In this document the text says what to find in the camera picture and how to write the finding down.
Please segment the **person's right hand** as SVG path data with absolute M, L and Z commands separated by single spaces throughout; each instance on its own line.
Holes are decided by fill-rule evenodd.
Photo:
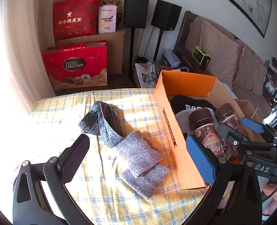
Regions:
M 263 192 L 269 196 L 275 189 L 277 184 L 267 184 L 263 187 Z M 277 208 L 277 191 L 272 195 L 272 202 L 263 210 L 263 215 L 271 215 Z

